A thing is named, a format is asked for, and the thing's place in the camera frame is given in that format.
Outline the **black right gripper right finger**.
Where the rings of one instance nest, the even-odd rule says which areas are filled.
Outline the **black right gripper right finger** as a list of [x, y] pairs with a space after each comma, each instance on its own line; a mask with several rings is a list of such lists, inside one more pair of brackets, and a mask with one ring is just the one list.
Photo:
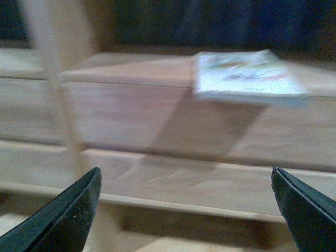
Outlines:
[[299, 251], [335, 251], [335, 201], [274, 166], [271, 186]]

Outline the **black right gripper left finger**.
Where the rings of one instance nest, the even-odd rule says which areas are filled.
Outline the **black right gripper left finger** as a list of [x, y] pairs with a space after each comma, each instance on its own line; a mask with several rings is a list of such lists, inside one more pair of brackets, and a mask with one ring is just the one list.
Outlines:
[[1, 251], [83, 251], [101, 192], [93, 168], [34, 215], [1, 236]]

